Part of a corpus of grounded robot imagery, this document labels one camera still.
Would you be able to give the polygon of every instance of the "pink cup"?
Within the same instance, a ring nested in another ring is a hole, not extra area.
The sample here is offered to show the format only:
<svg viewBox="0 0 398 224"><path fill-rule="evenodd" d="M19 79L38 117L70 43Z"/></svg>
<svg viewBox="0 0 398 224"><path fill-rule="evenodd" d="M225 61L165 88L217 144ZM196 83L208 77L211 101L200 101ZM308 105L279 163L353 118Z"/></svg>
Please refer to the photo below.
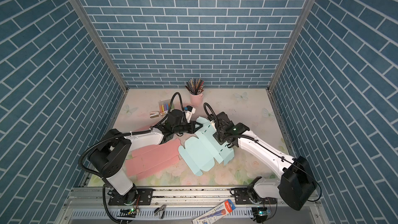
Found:
<svg viewBox="0 0 398 224"><path fill-rule="evenodd" d="M199 106L203 103L203 94L202 93L199 95L190 94L190 96L191 96L191 104L193 106Z"/></svg>

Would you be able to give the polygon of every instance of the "table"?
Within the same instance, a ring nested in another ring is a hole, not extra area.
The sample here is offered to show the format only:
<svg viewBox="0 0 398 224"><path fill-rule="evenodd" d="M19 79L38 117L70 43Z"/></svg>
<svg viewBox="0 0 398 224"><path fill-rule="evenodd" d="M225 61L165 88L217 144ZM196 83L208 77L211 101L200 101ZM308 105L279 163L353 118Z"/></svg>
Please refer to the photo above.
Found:
<svg viewBox="0 0 398 224"><path fill-rule="evenodd" d="M158 102L171 99L175 92L180 92L183 106L190 105L189 93L186 89L130 89L117 116L113 128L120 132L129 132L150 126L161 117L149 118L149 112L158 111ZM254 131L261 139L273 147L288 154L281 130L274 116L271 103L265 89L205 89L203 102L211 105L214 112L225 112L235 124L241 122ZM173 105L180 109L179 98L175 97ZM206 117L203 106L196 107L192 120ZM179 138L183 145L187 138L194 134L184 134ZM137 186L183 186L183 185L246 185L257 176L275 178L269 167L252 154L234 147L234 158L224 166L218 164L208 172L197 177L192 173L183 159L177 164L137 181L130 179ZM88 187L100 187L102 180L93 175Z"/></svg>

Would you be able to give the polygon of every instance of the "robotic arm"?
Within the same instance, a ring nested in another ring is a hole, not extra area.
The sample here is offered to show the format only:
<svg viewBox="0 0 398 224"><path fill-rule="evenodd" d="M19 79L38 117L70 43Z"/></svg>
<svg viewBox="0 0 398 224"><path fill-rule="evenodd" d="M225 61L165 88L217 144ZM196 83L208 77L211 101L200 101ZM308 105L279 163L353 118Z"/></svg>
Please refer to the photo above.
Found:
<svg viewBox="0 0 398 224"><path fill-rule="evenodd" d="M181 102L180 94L175 93L169 109L176 95L179 95ZM131 204L137 198L137 189L121 169L128 152L152 144L166 143L175 133L193 134L202 127L202 124L190 121L195 108L183 107L182 103L181 108L182 111L174 109L168 112L160 122L147 131L122 134L116 129L110 130L99 143L82 154L79 165L83 170L101 177L108 187L113 187L116 190L114 197L118 197L120 202ZM281 179L278 186L281 198L293 209L300 210L317 186L308 161L303 157L294 158L275 149L244 124L235 125L224 112L216 115L208 103L204 103L204 108L207 118L214 123L215 139L220 144L228 142L228 147L240 147L268 165ZM82 162L85 156L88 156L98 172L84 167ZM252 186L248 187L252 198L269 197L265 195L263 186L263 180L259 177L252 182Z"/></svg>

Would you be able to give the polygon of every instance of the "box of markers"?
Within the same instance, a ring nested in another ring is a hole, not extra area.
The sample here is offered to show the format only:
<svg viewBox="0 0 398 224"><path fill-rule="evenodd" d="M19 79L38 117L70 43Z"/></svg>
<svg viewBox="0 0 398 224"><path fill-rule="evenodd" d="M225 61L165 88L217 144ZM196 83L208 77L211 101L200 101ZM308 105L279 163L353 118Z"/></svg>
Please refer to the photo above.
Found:
<svg viewBox="0 0 398 224"><path fill-rule="evenodd" d="M221 203L217 207L213 208L212 210L208 211L207 213L197 217L196 219L192 220L193 224L212 224L222 217L226 216L227 214L231 213L235 209L235 205L232 203L231 200L226 200L225 202Z"/></svg>
<svg viewBox="0 0 398 224"><path fill-rule="evenodd" d="M170 101L171 101L171 99L159 102L159 112L160 112L161 116L166 115L167 112L169 111Z"/></svg>

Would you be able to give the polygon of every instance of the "blue brick wall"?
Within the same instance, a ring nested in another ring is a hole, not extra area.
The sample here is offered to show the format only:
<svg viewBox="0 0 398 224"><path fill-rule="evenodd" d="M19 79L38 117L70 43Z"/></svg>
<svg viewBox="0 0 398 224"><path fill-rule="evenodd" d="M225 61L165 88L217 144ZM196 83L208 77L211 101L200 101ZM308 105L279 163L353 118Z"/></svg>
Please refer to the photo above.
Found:
<svg viewBox="0 0 398 224"><path fill-rule="evenodd" d="M121 90L67 0L0 0L0 223L53 222Z"/></svg>
<svg viewBox="0 0 398 224"><path fill-rule="evenodd" d="M398 0L316 0L275 88L331 223L398 223Z"/></svg>
<svg viewBox="0 0 398 224"><path fill-rule="evenodd" d="M305 0L81 0L129 87L266 87Z"/></svg>

